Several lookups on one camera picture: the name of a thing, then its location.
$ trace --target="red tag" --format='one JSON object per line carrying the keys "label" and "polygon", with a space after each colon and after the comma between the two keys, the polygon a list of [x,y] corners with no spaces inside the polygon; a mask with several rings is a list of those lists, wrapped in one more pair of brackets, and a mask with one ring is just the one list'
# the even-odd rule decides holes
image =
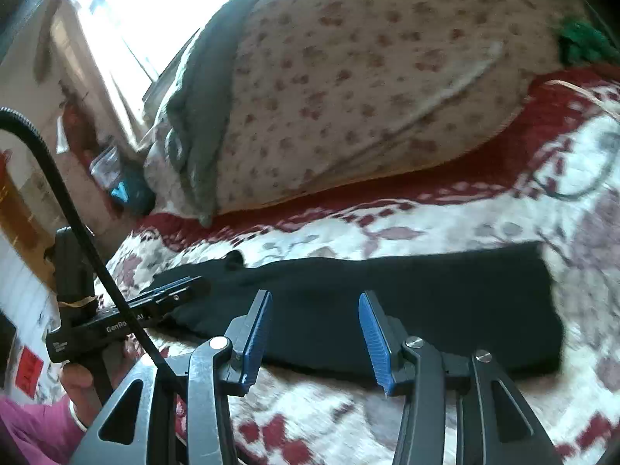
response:
{"label": "red tag", "polygon": [[24,346],[22,357],[19,359],[19,366],[17,367],[15,386],[31,399],[35,398],[36,384],[42,369],[43,360]]}

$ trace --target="silver screw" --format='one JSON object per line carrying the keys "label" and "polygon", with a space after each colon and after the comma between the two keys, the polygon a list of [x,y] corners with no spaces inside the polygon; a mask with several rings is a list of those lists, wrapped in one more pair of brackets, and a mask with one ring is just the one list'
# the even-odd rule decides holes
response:
{"label": "silver screw", "polygon": [[410,335],[409,337],[407,337],[405,344],[409,348],[413,348],[417,350],[418,348],[421,348],[424,346],[424,339],[422,339],[421,337],[417,337],[416,335]]}
{"label": "silver screw", "polygon": [[486,350],[477,350],[475,353],[475,359],[478,362],[489,363],[492,360],[493,356]]}
{"label": "silver screw", "polygon": [[228,346],[228,339],[223,335],[219,335],[218,337],[214,337],[209,341],[209,346],[214,350],[222,350],[223,348]]}

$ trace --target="gray blanket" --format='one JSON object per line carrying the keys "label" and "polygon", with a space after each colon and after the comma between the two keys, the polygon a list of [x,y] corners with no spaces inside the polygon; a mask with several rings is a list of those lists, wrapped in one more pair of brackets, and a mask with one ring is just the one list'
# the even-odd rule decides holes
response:
{"label": "gray blanket", "polygon": [[184,53],[165,106],[172,130],[165,156],[208,227],[216,213],[219,147],[232,104],[233,64],[247,15],[258,0],[230,0]]}

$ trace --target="white bangle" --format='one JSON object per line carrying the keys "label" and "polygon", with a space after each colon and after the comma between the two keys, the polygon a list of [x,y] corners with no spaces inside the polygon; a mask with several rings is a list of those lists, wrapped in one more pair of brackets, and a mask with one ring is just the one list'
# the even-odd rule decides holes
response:
{"label": "white bangle", "polygon": [[76,414],[76,406],[73,403],[73,400],[69,399],[69,413],[71,414],[71,417],[73,418],[73,421],[75,421],[76,425],[78,426],[78,428],[80,430],[82,430],[82,432],[87,432],[88,429],[84,426],[84,424],[79,420],[78,415]]}

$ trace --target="black pants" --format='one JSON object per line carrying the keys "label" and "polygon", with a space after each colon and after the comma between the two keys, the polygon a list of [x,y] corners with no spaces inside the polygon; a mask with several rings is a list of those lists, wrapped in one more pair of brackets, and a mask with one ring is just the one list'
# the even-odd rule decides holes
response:
{"label": "black pants", "polygon": [[518,377],[553,371],[560,362],[562,324],[537,243],[364,261],[305,258],[258,268],[245,268],[232,252],[157,274],[152,287],[197,275],[212,291],[173,311],[162,325],[168,334],[224,334],[266,289],[274,315],[264,360],[304,372],[374,379],[357,312],[366,289],[409,334],[439,351],[470,355],[484,348]]}

